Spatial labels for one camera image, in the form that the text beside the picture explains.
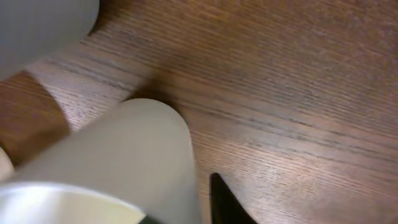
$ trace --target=wooden surface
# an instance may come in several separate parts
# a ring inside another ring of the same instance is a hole
[[[397,19],[396,0],[107,0],[88,38],[28,70],[72,131],[143,86],[172,102],[192,131],[206,217],[219,172],[259,223],[393,224]],[[0,103],[65,126],[42,100]]]

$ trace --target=black object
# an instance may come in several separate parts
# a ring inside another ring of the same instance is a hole
[[[257,224],[217,173],[210,175],[210,205],[212,224]]]

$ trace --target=cylindrical object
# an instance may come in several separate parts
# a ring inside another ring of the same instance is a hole
[[[99,0],[1,0],[0,80],[82,39],[96,21],[99,4]]]
[[[85,223],[96,223],[98,219],[93,221],[87,216],[97,213],[101,217],[103,212],[96,211],[108,210],[91,205],[97,204],[96,195],[111,197],[112,203],[117,203],[118,198],[159,223],[201,223],[190,133],[181,116],[154,100],[122,103],[50,148],[1,186],[0,218],[9,217],[13,212],[19,212],[15,214],[18,216],[39,213],[51,222],[57,221],[52,223],[64,224],[71,220],[77,223],[82,220],[80,216],[85,218]],[[7,202],[16,201],[15,198],[19,206],[7,209]],[[19,211],[30,203],[32,208],[39,206],[32,202],[37,198],[41,198],[43,209],[28,214]],[[67,203],[58,203],[59,198]],[[76,203],[81,207],[81,202],[90,204],[82,209],[99,209],[65,215],[63,211],[75,208]],[[54,211],[44,209],[49,207],[56,208]],[[66,219],[60,221],[58,218],[62,217]],[[33,218],[24,220],[32,223]],[[51,223],[43,220],[37,223]]]

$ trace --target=brown wood surface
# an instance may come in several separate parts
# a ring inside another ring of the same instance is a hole
[[[167,96],[192,132],[206,217],[219,172],[259,223],[393,224],[397,43],[396,0],[105,0],[89,37],[28,69],[73,131],[142,86]]]

